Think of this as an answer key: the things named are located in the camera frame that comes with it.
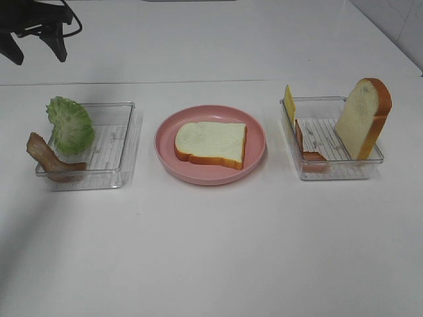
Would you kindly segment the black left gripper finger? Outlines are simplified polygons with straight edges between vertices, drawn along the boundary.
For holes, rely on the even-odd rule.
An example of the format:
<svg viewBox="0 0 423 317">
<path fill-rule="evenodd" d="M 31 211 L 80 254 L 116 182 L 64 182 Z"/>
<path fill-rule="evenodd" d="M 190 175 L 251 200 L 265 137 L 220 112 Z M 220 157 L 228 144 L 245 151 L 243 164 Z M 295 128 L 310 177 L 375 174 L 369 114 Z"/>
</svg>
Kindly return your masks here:
<svg viewBox="0 0 423 317">
<path fill-rule="evenodd" d="M 13 40 L 11 34 L 0 34 L 0 52 L 16 65 L 22 65 L 24 54 Z"/>
<path fill-rule="evenodd" d="M 39 37 L 54 52 L 60 62 L 66 61 L 67 50 L 65 48 L 62 23 L 44 25 Z"/>
</svg>

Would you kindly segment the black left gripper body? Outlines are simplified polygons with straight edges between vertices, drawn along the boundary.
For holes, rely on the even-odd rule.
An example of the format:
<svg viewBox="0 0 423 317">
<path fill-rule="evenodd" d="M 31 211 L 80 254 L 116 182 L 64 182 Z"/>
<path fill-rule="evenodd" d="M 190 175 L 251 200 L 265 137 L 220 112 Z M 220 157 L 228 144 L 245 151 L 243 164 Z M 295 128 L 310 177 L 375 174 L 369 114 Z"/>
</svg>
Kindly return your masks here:
<svg viewBox="0 0 423 317">
<path fill-rule="evenodd" d="M 1 0 L 1 33 L 18 37 L 47 34 L 71 24 L 73 11 L 62 1 L 54 5 L 39 1 Z"/>
</svg>

